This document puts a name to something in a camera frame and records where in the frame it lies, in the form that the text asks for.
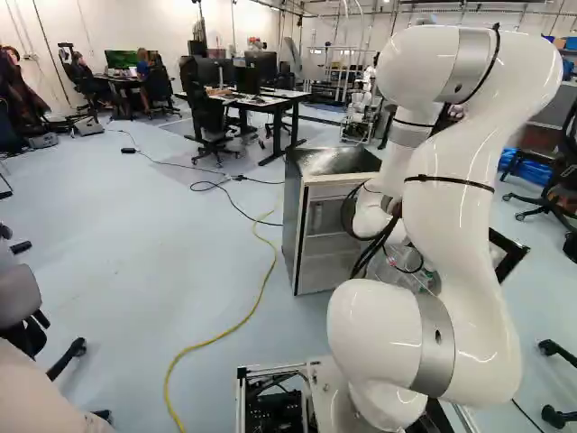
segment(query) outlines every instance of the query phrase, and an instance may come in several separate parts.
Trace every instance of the robot workstation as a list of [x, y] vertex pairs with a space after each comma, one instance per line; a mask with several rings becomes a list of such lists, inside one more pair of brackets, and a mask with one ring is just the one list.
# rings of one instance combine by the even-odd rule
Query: robot workstation
[[[439, 401], [453, 404], [458, 431], [477, 431], [465, 408], [511, 400], [523, 367], [500, 287], [499, 253], [510, 252], [489, 224], [494, 180], [508, 138], [552, 100], [562, 73], [553, 44], [497, 25], [418, 25], [390, 38], [375, 82], [400, 128], [380, 167], [358, 147], [288, 156], [283, 253], [295, 295], [336, 287], [331, 354], [239, 367], [237, 432], [457, 431]], [[451, 108], [463, 118], [433, 131]], [[316, 200], [331, 196], [323, 189], [346, 199]], [[315, 236], [331, 224], [346, 233]], [[308, 258], [327, 238], [338, 258]], [[399, 251], [399, 272], [380, 274]], [[353, 265], [343, 272], [343, 262]], [[416, 271], [427, 280], [411, 285]], [[285, 381], [301, 391], [276, 393]]]

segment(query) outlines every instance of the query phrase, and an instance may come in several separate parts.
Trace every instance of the light blue floor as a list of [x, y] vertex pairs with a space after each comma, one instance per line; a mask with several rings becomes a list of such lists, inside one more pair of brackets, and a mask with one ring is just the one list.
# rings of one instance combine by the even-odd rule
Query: light blue floor
[[[266, 115], [252, 117], [255, 125], [265, 121]], [[172, 132], [171, 125], [146, 122], [106, 127], [130, 132], [155, 160], [188, 164], [197, 147], [179, 136], [188, 123], [172, 124], [183, 128]], [[300, 136], [311, 139], [307, 145], [338, 144], [338, 128], [300, 125]], [[120, 431], [176, 431], [162, 400], [170, 360], [249, 311], [272, 253], [252, 236], [252, 224], [229, 206], [222, 191], [188, 189], [193, 181], [220, 176], [122, 155], [120, 148], [127, 146], [132, 143], [126, 134], [109, 131], [64, 137], [54, 148], [6, 161], [15, 195], [0, 201], [0, 215], [15, 237], [34, 245], [22, 260], [36, 274], [43, 310], [53, 324], [39, 363], [50, 365], [75, 336], [89, 341], [87, 356], [58, 379], [64, 394], [87, 410], [113, 410]], [[266, 167], [255, 163], [270, 153], [271, 143], [267, 146], [262, 151], [250, 144], [245, 158], [227, 159], [222, 170], [282, 180], [281, 159]], [[215, 162], [208, 158], [199, 167], [213, 170]], [[250, 215], [279, 204], [270, 221], [281, 221], [281, 185], [229, 181], [225, 186]], [[513, 214], [527, 207], [500, 201], [510, 190], [528, 195], [539, 190], [516, 178], [497, 182], [491, 220], [501, 233], [532, 248], [505, 281], [504, 294], [525, 355], [517, 400], [539, 421], [546, 403], [577, 409], [577, 372], [535, 350], [537, 340], [550, 337], [577, 352], [577, 266], [564, 257], [563, 229], [551, 217], [515, 220]], [[279, 246], [280, 228], [261, 226], [259, 233]], [[233, 431], [238, 365], [301, 362], [326, 354], [329, 296], [294, 298], [279, 263], [253, 319], [234, 335], [185, 357], [172, 375], [171, 397], [187, 430]], [[478, 411], [475, 419], [483, 432], [534, 429], [511, 404]]]

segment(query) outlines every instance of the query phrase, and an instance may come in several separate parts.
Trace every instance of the extension cord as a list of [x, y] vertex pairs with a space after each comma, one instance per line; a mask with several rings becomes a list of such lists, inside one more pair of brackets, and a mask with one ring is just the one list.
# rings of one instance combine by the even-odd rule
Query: extension cord
[[249, 312], [249, 314], [247, 314], [246, 317], [243, 320], [241, 320], [239, 323], [237, 323], [233, 327], [230, 327], [229, 329], [225, 330], [221, 334], [219, 334], [213, 338], [210, 338], [206, 341], [203, 341], [202, 343], [198, 343], [196, 345], [191, 345], [189, 347], [185, 347], [170, 362], [169, 369], [167, 370], [166, 375], [164, 376], [164, 387], [163, 387], [163, 389], [164, 389], [164, 401], [166, 403], [167, 409], [169, 410], [169, 414], [172, 417], [172, 419], [174, 420], [174, 422], [177, 424], [177, 427], [179, 428], [180, 433], [186, 433], [186, 430], [185, 430], [184, 426], [182, 425], [182, 421], [180, 420], [179, 415], [177, 414], [177, 412], [172, 407], [172, 402], [170, 401], [170, 396], [169, 396], [170, 375], [172, 374], [174, 367], [176, 367], [176, 365], [179, 363], [179, 361], [185, 355], [187, 355], [187, 354], [189, 354], [189, 353], [191, 353], [197, 349], [200, 349], [201, 347], [205, 347], [207, 345], [212, 345], [214, 342], [216, 342], [216, 341], [218, 341], [218, 340], [220, 340], [226, 336], [231, 335], [234, 331], [238, 330], [246, 322], [249, 321], [249, 319], [252, 317], [252, 315], [254, 314], [256, 309], [261, 304], [261, 299], [262, 299], [262, 294], [264, 293], [264, 288], [266, 287], [267, 282], [269, 281], [270, 275], [272, 274], [272, 270], [274, 269], [275, 265], [277, 264], [278, 254], [277, 254], [277, 249], [274, 246], [274, 244], [270, 240], [265, 239], [264, 237], [260, 236], [256, 232], [256, 227], [257, 227], [257, 224], [259, 223], [259, 221], [262, 221], [263, 219], [265, 219], [269, 215], [273, 214], [276, 211], [276, 209], [277, 209], [277, 207], [275, 206], [269, 212], [256, 218], [256, 221], [252, 224], [252, 234], [255, 237], [257, 237], [259, 240], [261, 240], [262, 242], [264, 242], [265, 244], [270, 246], [270, 248], [272, 248], [272, 251], [274, 252], [274, 259], [270, 263], [270, 267], [267, 270], [266, 274], [264, 275], [264, 278], [262, 279], [261, 290], [260, 290], [259, 295], [258, 295], [256, 301], [254, 302], [254, 305], [252, 306], [252, 309]]

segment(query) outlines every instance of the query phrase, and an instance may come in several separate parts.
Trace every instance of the green screen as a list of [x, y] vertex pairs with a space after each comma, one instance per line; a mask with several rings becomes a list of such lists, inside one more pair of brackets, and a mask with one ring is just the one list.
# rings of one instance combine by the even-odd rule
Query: green screen
[[136, 66], [136, 51], [106, 50], [106, 63], [110, 69], [128, 69]]

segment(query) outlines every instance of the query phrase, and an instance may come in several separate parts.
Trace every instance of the office chair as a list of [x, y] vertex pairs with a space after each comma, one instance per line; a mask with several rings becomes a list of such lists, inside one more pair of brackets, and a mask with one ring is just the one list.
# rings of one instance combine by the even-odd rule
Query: office chair
[[[149, 113], [150, 119], [152, 119], [154, 113], [179, 115], [182, 118], [180, 109], [172, 105], [172, 84], [164, 66], [157, 64], [151, 67], [151, 72], [144, 81], [144, 88], [152, 106]], [[154, 107], [154, 102], [162, 102], [166, 103], [166, 105]]]
[[504, 201], [515, 198], [525, 203], [538, 205], [533, 210], [519, 212], [515, 214], [517, 221], [525, 220], [525, 217], [536, 214], [548, 214], [551, 212], [570, 234], [577, 234], [577, 228], [572, 226], [567, 218], [577, 219], [577, 216], [559, 205], [560, 197], [577, 198], [577, 142], [575, 133], [577, 132], [577, 101], [569, 110], [563, 123], [563, 138], [558, 143], [559, 152], [551, 164], [553, 173], [547, 182], [539, 198], [523, 197], [512, 192], [503, 196]]
[[[198, 156], [191, 159], [194, 165], [198, 160], [213, 154], [216, 157], [217, 166], [222, 167], [223, 160], [220, 153], [231, 153], [235, 158], [240, 158], [240, 153], [226, 149], [225, 143], [230, 142], [233, 138], [227, 137], [226, 132], [229, 126], [226, 125], [228, 107], [223, 101], [208, 97], [204, 86], [197, 81], [188, 82], [185, 86], [187, 100], [192, 110], [192, 119], [195, 131], [200, 130], [204, 137], [200, 140], [202, 147], [198, 148]], [[191, 135], [185, 135], [189, 140], [197, 141]]]
[[96, 93], [92, 90], [93, 87], [90, 87], [87, 79], [82, 78], [78, 74], [78, 70], [74, 67], [74, 65], [71, 62], [68, 62], [74, 53], [74, 44], [68, 42], [60, 42], [58, 46], [60, 48], [58, 52], [58, 58], [62, 68], [64, 69], [64, 72], [66, 73], [66, 76], [69, 78], [72, 84], [74, 84], [74, 90], [83, 95], [87, 100], [87, 103], [83, 106], [77, 106], [76, 111], [78, 113], [87, 114], [94, 112], [97, 107], [97, 97]]
[[[50, 327], [50, 321], [40, 310], [41, 294], [32, 270], [27, 264], [18, 264], [13, 248], [7, 246], [5, 239], [11, 237], [10, 228], [0, 225], [0, 338], [34, 360], [46, 345], [44, 329]], [[76, 338], [46, 375], [54, 382], [74, 358], [86, 352], [86, 339]], [[111, 420], [110, 410], [93, 413], [108, 422]]]
[[[577, 357], [563, 349], [553, 340], [543, 340], [538, 344], [541, 354], [544, 356], [559, 355], [573, 367], [577, 368]], [[577, 421], [577, 412], [559, 412], [550, 404], [546, 404], [541, 409], [541, 418], [553, 427], [561, 429], [568, 422]]]

